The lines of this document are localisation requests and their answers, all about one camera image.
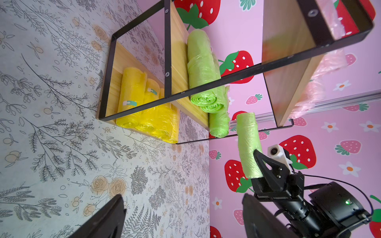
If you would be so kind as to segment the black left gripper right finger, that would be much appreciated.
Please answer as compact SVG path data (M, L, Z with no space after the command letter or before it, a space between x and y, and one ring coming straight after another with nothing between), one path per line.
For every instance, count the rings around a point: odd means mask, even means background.
M253 195L245 194L242 200L243 220L248 238L297 238Z

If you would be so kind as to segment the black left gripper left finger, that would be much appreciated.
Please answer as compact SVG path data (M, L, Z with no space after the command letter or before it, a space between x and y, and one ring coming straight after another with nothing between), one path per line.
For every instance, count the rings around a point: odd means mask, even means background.
M120 238L126 212L123 198L117 194L70 238Z

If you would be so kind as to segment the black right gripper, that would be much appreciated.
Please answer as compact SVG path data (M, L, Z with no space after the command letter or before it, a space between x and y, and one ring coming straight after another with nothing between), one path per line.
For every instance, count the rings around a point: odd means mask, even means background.
M260 202L273 202L278 211L291 224L297 235L321 235L321 214L304 199L304 175L290 175L288 167L258 150L254 159L263 175L251 179L255 198Z

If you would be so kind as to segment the green trash bag roll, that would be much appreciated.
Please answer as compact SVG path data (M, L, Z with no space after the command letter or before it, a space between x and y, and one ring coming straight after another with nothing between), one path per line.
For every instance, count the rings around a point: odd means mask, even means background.
M221 79L218 61L213 53L201 54L198 57L198 64L199 86ZM225 87L219 86L195 94L193 100L204 112L215 114L225 107L224 93Z
M229 133L230 118L227 111L209 114L209 132L217 138L224 138Z
M210 39L203 30L193 30L188 36L188 75L189 87L195 88L215 81L215 64L212 56ZM217 100L216 89L206 90L191 96L197 106L212 105Z
M237 116L238 149L243 172L248 179L264 177L255 161L254 151L263 152L255 113Z

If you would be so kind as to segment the pink trash bag roll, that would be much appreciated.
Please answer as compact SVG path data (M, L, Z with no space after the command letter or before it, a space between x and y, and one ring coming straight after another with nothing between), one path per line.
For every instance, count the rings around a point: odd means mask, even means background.
M344 26L341 24L333 1L317 1L322 15L330 29L333 39L339 40L345 36ZM308 110L315 107L317 102L326 97L325 87L322 81L324 75L337 71L347 66L345 52L334 50L326 53L309 83L305 87L300 100L295 105L289 118L297 119L305 115Z

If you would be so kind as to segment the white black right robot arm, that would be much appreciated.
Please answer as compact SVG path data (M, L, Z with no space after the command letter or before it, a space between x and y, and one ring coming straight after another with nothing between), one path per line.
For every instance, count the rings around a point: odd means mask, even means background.
M288 151L274 147L271 156L252 155L259 175L252 178L254 195L245 194L243 219L249 238L349 238L372 221L368 212L341 181L305 185L295 172Z

